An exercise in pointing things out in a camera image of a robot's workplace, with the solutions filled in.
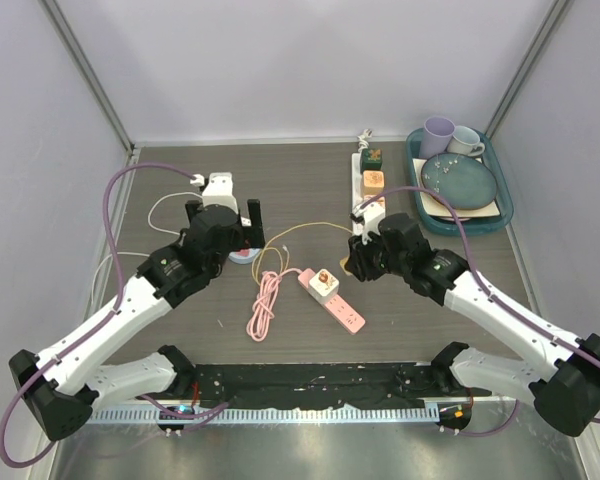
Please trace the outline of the white multicolour power strip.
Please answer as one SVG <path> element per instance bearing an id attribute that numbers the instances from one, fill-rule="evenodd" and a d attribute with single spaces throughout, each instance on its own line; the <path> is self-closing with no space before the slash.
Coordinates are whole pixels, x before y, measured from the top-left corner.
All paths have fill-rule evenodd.
<path id="1" fill-rule="evenodd" d="M 364 203 L 374 195 L 362 196 L 362 171 L 360 170 L 360 152 L 366 148 L 379 148 L 372 147 L 370 145 L 370 139 L 372 137 L 372 130 L 365 129 L 361 134 L 358 135 L 358 147 L 357 151 L 351 155 L 351 197 L 352 197 L 352 208 L 357 205 Z"/>

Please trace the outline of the yellow charger block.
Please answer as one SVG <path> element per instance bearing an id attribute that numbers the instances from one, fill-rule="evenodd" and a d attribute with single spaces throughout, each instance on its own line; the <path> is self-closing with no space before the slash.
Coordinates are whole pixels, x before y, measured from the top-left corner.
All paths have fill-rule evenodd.
<path id="1" fill-rule="evenodd" d="M 348 261 L 349 261 L 349 257 L 341 259 L 340 266 L 341 266 L 341 269 L 343 270 L 343 272 L 344 272 L 345 275 L 347 275 L 347 276 L 353 276 L 353 274 L 351 273 L 351 271 L 347 267 Z"/>

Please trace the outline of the dark green cube socket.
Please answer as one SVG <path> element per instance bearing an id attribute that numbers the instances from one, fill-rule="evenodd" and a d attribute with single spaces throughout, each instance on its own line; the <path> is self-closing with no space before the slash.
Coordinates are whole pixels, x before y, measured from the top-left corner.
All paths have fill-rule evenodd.
<path id="1" fill-rule="evenodd" d="M 366 148 L 360 152 L 360 170 L 380 171 L 383 165 L 383 154 L 380 148 Z"/>

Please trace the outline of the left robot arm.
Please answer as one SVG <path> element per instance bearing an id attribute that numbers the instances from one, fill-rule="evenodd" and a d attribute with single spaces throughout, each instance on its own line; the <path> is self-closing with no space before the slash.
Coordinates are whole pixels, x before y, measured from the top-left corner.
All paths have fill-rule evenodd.
<path id="1" fill-rule="evenodd" d="M 138 361 L 107 359 L 155 320 L 217 278 L 232 252 L 265 244 L 260 202 L 247 202 L 249 219 L 220 204 L 190 201 L 190 224 L 177 241 L 149 255 L 111 302 L 53 346 L 22 350 L 9 367 L 22 399 L 50 441 L 77 432 L 93 413 L 158 393 L 185 397 L 196 369 L 175 346 L 164 345 Z"/>

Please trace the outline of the orange cube socket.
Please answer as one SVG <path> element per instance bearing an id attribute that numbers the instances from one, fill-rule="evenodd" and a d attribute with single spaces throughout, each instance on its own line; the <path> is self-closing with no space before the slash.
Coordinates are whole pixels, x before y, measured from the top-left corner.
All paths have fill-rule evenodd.
<path id="1" fill-rule="evenodd" d="M 365 170 L 362 173 L 362 196 L 377 195 L 385 188 L 384 173 L 381 170 Z"/>

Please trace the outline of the white cube socket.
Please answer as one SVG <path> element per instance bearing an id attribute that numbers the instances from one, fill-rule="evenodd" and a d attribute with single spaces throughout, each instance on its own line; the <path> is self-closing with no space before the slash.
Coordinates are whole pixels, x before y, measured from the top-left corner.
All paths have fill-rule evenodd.
<path id="1" fill-rule="evenodd" d="M 331 301 L 339 290 L 339 280 L 328 270 L 321 269 L 308 281 L 309 294 L 321 305 Z"/>

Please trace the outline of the pink power strip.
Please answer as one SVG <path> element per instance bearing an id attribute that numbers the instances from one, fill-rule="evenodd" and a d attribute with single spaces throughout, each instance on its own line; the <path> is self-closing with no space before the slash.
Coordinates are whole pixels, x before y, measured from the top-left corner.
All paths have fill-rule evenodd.
<path id="1" fill-rule="evenodd" d="M 298 277 L 299 283 L 308 294 L 308 281 L 317 272 L 314 272 L 312 269 L 305 269 Z M 351 335 L 357 334 L 366 324 L 365 319 L 339 295 L 339 290 L 338 294 L 326 305 L 319 305 Z"/>

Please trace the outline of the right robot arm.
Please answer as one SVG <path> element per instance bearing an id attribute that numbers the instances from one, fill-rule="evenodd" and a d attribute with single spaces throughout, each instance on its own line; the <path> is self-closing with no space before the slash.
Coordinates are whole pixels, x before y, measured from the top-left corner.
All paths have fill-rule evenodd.
<path id="1" fill-rule="evenodd" d="M 361 282 L 384 275 L 465 316 L 499 339 L 517 359 L 452 342 L 431 362 L 431 380 L 445 395 L 477 388 L 534 407 L 562 434 L 577 437 L 600 412 L 600 336 L 582 338 L 516 303 L 470 263 L 433 249 L 406 213 L 385 215 L 376 204 L 352 216 L 360 231 L 348 241 L 345 270 Z"/>

